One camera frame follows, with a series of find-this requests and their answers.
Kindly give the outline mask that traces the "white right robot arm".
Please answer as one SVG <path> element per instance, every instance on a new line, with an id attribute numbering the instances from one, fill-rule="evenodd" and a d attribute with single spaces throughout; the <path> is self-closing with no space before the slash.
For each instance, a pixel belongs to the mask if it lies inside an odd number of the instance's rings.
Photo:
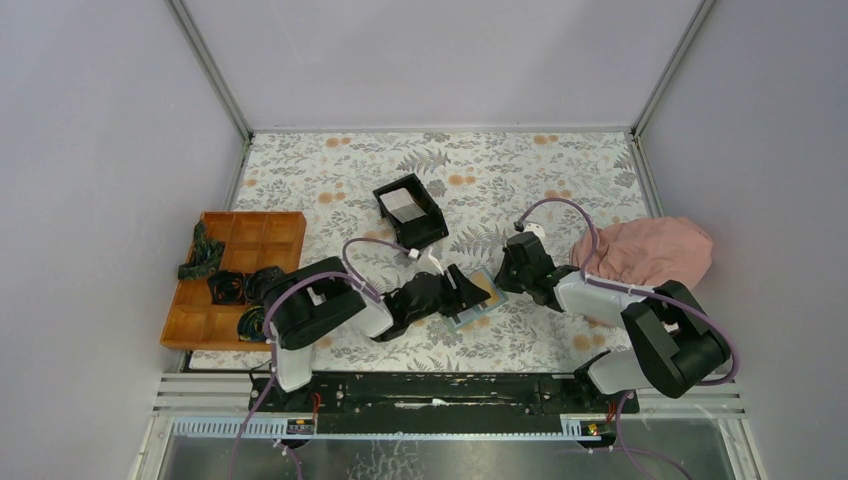
<path id="1" fill-rule="evenodd" d="M 630 349 L 604 352 L 579 367 L 575 402 L 597 412 L 614 394 L 653 388 L 679 398 L 732 357 L 688 288 L 677 281 L 634 287 L 555 265 L 541 239 L 525 231 L 508 239 L 495 279 L 498 288 L 527 294 L 550 310 L 582 315 L 623 329 Z"/>

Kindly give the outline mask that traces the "gold credit card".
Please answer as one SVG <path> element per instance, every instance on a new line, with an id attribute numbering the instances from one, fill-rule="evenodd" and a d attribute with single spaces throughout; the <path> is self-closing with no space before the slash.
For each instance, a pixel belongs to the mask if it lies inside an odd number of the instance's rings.
<path id="1" fill-rule="evenodd" d="M 479 269 L 473 272 L 469 276 L 469 279 L 475 286 L 489 295 L 486 300 L 477 305 L 478 309 L 481 311 L 490 309 L 498 300 L 498 294 L 488 271 L 486 269 Z"/>

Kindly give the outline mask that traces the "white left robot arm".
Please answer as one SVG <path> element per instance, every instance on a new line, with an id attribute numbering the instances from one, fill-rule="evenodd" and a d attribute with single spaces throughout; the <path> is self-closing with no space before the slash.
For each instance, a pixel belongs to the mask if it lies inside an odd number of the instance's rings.
<path id="1" fill-rule="evenodd" d="M 272 345 L 272 398 L 288 411 L 309 401 L 313 345 L 350 324 L 366 337 L 388 342 L 410 325 L 438 314 L 458 320 L 492 299 L 457 265 L 440 274 L 419 272 L 402 287 L 368 300 L 367 287 L 338 256 L 328 257 L 271 282 L 262 291 L 263 332 Z"/>

